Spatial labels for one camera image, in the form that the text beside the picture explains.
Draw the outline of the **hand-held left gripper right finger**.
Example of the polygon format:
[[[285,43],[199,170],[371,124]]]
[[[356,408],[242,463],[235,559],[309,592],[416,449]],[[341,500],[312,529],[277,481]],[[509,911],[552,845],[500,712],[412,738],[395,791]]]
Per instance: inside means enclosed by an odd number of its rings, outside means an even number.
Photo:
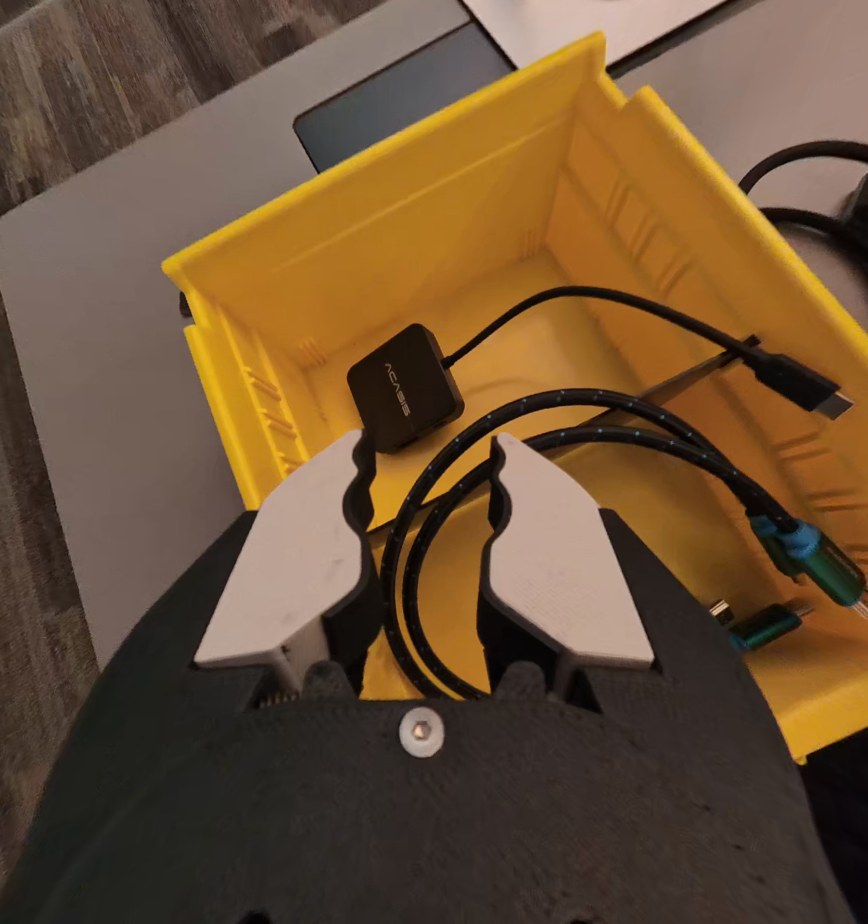
[[[492,440],[497,523],[484,598],[565,664],[649,668],[655,655],[591,494],[509,433]]]

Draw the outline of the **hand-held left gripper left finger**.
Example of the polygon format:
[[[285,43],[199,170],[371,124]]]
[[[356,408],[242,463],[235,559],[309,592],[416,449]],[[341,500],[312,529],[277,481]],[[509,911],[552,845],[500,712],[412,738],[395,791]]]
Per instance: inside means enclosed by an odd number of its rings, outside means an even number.
[[[256,512],[195,654],[201,668],[363,672],[382,628],[370,547],[376,454],[353,430],[298,468]]]

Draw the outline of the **yellow plastic bin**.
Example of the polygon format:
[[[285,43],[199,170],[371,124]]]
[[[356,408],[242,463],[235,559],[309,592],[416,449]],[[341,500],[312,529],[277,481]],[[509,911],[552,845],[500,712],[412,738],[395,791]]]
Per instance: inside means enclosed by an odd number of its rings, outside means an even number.
[[[186,339],[244,507],[361,425],[348,370],[418,322],[453,352],[567,283],[648,297],[837,382],[835,421],[734,364],[668,403],[868,580],[868,334],[651,89],[626,97],[580,40],[183,249]],[[775,570],[717,479],[620,445],[560,466],[701,603],[806,598],[749,656],[801,760],[868,727],[868,617]]]

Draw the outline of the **black square hub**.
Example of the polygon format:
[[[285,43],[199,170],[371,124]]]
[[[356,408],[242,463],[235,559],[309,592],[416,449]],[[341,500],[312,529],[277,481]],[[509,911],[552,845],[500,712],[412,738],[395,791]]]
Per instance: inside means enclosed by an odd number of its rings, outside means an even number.
[[[459,388],[433,333],[413,323],[347,373],[363,429],[375,451],[394,455],[458,420]]]

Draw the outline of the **black textured pad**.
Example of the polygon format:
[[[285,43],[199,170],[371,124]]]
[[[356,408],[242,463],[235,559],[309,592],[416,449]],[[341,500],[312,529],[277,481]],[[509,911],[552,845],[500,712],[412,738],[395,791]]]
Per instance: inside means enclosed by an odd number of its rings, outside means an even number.
[[[800,772],[842,892],[868,923],[868,728],[814,752]]]

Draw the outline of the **white sign stand base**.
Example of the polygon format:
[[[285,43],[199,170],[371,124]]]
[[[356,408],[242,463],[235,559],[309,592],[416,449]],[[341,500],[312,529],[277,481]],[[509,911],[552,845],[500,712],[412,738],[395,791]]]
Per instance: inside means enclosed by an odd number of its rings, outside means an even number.
[[[631,68],[694,35],[744,2],[729,1],[463,1],[500,52],[527,67],[595,32],[606,61]]]

